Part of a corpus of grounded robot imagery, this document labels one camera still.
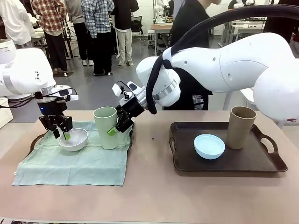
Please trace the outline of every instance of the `beige cup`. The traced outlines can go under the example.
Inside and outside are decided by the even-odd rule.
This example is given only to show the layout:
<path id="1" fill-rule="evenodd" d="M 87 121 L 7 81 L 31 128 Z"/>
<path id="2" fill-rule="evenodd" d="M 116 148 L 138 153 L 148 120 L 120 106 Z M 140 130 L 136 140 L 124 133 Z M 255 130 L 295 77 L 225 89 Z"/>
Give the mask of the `beige cup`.
<path id="1" fill-rule="evenodd" d="M 244 106 L 232 108 L 225 144 L 232 149 L 243 148 L 255 119 L 256 112 L 250 108 Z"/>

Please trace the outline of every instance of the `light blue bowl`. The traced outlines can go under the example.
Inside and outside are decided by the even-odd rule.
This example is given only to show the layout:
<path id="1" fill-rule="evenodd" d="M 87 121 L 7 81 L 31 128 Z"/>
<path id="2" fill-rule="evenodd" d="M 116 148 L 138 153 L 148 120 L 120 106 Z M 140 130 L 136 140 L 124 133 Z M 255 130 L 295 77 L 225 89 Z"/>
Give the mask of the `light blue bowl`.
<path id="1" fill-rule="evenodd" d="M 224 142 L 211 134 L 197 136 L 194 140 L 194 147 L 197 154 L 207 160 L 217 159 L 225 150 Z"/>

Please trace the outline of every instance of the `cup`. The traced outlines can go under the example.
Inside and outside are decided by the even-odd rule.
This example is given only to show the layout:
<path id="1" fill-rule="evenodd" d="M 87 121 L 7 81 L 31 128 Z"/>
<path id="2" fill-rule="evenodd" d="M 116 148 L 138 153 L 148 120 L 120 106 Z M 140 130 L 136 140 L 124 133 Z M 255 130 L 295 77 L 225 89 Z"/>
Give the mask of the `cup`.
<path id="1" fill-rule="evenodd" d="M 250 108 L 244 106 L 232 108 L 225 144 L 232 149 L 243 148 L 255 119 L 256 112 Z"/>
<path id="2" fill-rule="evenodd" d="M 117 122 L 116 109 L 105 106 L 93 112 L 95 124 L 97 126 L 100 142 L 104 149 L 114 149 L 118 146 L 117 134 L 109 135 L 107 132 L 115 127 Z"/>

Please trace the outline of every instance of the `beige tabletop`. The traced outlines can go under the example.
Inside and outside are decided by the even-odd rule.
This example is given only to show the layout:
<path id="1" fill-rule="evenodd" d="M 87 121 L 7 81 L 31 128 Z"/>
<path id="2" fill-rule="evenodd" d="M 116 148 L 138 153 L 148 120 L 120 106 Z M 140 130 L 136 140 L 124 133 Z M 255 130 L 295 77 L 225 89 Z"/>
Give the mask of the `beige tabletop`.
<path id="1" fill-rule="evenodd" d="M 157 24 L 155 24 L 155 25 L 151 25 L 151 27 L 150 27 L 150 29 L 152 29 L 152 30 L 159 30 L 159 29 L 162 29 L 162 30 L 167 30 L 167 29 L 169 29 L 169 30 L 171 30 L 171 28 L 172 28 L 172 25 L 157 25 Z"/>
<path id="2" fill-rule="evenodd" d="M 68 111 L 92 120 L 92 111 Z M 181 176 L 172 163 L 169 127 L 176 121 L 228 121 L 229 112 L 144 112 L 136 119 L 134 144 L 123 187 L 11 186 L 40 122 L 0 161 L 0 217 L 64 222 L 176 222 L 221 224 L 299 223 L 299 151 L 268 118 L 255 124 L 277 143 L 288 171 L 263 174 L 204 173 Z"/>

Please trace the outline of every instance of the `dark brown tray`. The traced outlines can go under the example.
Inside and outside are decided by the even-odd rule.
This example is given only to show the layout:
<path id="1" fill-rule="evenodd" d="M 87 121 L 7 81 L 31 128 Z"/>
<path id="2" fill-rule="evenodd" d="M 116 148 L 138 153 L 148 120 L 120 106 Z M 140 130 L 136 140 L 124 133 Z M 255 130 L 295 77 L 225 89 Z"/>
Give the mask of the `dark brown tray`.
<path id="1" fill-rule="evenodd" d="M 224 142 L 228 122 L 176 122 L 170 126 L 169 144 L 173 154 L 173 164 L 180 171 L 251 171 L 285 172 L 287 166 L 278 154 L 275 141 L 252 126 L 246 146 L 240 150 L 225 147 L 224 153 L 215 160 L 200 157 L 194 148 L 194 139 L 200 134 L 213 134 Z M 268 139 L 274 148 L 268 153 L 261 139 Z"/>

